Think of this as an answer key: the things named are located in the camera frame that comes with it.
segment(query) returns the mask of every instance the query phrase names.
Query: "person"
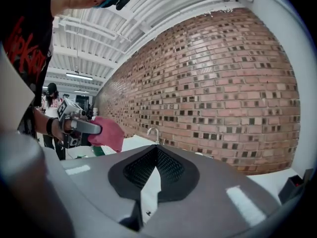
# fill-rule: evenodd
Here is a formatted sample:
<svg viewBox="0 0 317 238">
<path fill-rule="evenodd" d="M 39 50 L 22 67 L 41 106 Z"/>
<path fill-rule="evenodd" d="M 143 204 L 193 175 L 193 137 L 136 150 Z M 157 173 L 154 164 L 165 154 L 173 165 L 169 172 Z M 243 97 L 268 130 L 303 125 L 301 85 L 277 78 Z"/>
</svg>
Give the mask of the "person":
<svg viewBox="0 0 317 238">
<path fill-rule="evenodd" d="M 51 59 L 54 16 L 65 9 L 109 7 L 119 0 L 14 0 L 5 8 L 5 24 L 0 31 L 0 48 L 23 81 L 35 94 L 35 98 L 21 120 L 18 130 L 36 138 L 36 131 L 63 139 L 58 120 L 44 115 L 34 107 L 41 106 L 41 91 Z M 71 130 L 70 121 L 64 131 Z"/>
<path fill-rule="evenodd" d="M 60 104 L 63 102 L 63 99 L 58 96 L 58 90 L 55 83 L 50 83 L 48 85 L 48 91 L 45 97 L 43 98 L 43 104 L 40 108 L 42 112 L 45 112 L 45 115 L 51 118 L 57 118 L 57 109 Z M 44 146 L 54 149 L 53 140 L 55 144 L 55 151 L 59 160 L 65 160 L 65 149 L 62 148 L 56 137 L 51 137 L 49 135 L 43 135 Z"/>
</svg>

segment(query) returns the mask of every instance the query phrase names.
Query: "fluorescent light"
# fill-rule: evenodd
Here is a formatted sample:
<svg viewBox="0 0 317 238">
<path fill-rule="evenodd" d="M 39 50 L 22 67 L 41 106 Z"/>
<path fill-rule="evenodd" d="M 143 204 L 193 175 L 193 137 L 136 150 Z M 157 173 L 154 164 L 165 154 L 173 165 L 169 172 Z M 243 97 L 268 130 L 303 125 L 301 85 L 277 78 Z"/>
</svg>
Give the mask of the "fluorescent light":
<svg viewBox="0 0 317 238">
<path fill-rule="evenodd" d="M 69 77 L 77 77 L 77 78 L 82 78 L 82 79 L 87 79 L 87 80 L 93 80 L 92 77 L 81 76 L 81 75 L 72 74 L 72 73 L 66 73 L 66 76 L 69 76 Z"/>
<path fill-rule="evenodd" d="M 77 91 L 77 90 L 74 90 L 74 92 L 76 92 L 76 93 L 89 93 L 87 91 Z"/>
</svg>

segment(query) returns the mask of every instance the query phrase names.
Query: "smartwatch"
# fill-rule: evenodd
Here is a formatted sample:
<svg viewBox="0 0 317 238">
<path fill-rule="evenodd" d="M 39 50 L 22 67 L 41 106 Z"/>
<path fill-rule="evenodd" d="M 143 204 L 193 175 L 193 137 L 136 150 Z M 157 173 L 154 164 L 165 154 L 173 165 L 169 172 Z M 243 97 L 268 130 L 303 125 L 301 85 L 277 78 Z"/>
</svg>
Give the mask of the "smartwatch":
<svg viewBox="0 0 317 238">
<path fill-rule="evenodd" d="M 48 120 L 48 122 L 46 123 L 46 132 L 48 133 L 49 136 L 53 137 L 53 134 L 52 134 L 52 123 L 53 121 L 57 119 L 57 118 L 50 118 Z"/>
</svg>

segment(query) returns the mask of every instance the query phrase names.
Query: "pink cloth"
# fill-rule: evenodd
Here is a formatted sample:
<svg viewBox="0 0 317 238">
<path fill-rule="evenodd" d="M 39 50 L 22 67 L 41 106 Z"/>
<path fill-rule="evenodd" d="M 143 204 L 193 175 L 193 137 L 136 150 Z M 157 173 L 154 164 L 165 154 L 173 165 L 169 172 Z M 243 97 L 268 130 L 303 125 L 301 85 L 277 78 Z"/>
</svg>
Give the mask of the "pink cloth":
<svg viewBox="0 0 317 238">
<path fill-rule="evenodd" d="M 117 123 L 111 119 L 102 117 L 96 117 L 91 123 L 102 127 L 100 134 L 91 134 L 88 136 L 88 141 L 91 144 L 96 146 L 109 146 L 117 153 L 122 151 L 124 132 Z"/>
</svg>

